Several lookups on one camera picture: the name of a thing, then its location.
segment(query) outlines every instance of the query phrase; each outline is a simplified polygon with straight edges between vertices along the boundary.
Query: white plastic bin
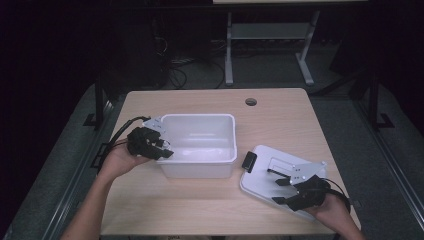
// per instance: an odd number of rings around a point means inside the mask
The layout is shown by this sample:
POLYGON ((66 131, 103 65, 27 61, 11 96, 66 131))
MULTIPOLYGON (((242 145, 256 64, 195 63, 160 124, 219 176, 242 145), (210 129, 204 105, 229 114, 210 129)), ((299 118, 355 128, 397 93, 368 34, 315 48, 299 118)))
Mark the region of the white plastic bin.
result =
POLYGON ((168 114, 162 117, 174 154, 156 162, 170 178, 228 178, 237 158, 230 114, 168 114))

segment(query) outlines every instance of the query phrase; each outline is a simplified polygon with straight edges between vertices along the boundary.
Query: wooden table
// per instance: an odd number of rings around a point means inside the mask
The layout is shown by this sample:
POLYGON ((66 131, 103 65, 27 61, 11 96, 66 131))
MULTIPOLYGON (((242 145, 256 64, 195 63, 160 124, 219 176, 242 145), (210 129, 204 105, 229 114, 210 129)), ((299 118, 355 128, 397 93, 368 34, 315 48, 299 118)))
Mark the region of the wooden table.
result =
MULTIPOLYGON (((137 116, 229 113, 235 117, 238 157, 228 179, 166 178, 154 162, 115 180, 102 235, 296 235, 331 230, 277 209, 240 189, 247 151, 266 145, 308 161, 326 161, 328 178, 345 187, 303 89, 145 91, 128 94, 115 131, 137 116), (257 100, 248 106, 247 98, 257 100)), ((123 138, 138 124, 133 123, 123 138)), ((360 226, 354 210, 352 216, 360 226)))

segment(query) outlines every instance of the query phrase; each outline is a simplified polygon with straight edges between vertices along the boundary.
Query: round hole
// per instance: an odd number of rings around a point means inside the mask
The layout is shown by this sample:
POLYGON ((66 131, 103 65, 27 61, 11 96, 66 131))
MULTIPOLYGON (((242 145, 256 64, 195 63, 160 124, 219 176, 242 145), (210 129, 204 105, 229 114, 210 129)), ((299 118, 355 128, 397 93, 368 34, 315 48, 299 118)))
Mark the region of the round hole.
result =
POLYGON ((249 106, 255 106, 258 103, 258 101, 256 101, 256 99, 254 98, 248 98, 245 102, 249 106))

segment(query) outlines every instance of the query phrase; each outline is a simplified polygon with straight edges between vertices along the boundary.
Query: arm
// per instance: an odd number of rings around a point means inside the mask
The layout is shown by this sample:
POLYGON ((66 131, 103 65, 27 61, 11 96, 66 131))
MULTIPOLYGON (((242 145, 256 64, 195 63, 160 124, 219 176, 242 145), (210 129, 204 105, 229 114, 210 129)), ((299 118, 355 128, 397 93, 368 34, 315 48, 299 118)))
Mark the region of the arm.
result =
POLYGON ((109 153, 102 169, 93 182, 87 196, 78 209, 61 239, 93 239, 98 240, 106 198, 113 181, 129 172, 135 166, 150 159, 131 156, 126 144, 120 144, 109 153))
POLYGON ((347 211, 343 201, 333 194, 327 194, 321 206, 304 210, 347 240, 365 239, 365 236, 356 226, 347 211))

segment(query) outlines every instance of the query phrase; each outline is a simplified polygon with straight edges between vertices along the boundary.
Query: hand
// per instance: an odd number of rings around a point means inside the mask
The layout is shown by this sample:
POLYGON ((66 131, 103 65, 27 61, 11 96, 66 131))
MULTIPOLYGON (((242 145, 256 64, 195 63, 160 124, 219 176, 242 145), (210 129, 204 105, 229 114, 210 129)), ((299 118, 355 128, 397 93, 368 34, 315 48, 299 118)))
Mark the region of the hand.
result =
POLYGON ((304 210, 347 240, 365 239, 347 211, 344 202, 333 194, 326 194, 321 206, 304 210))
POLYGON ((115 178, 129 172, 135 166, 148 162, 151 159, 133 156, 128 152, 127 140, 119 140, 106 157, 98 177, 113 181, 115 178))

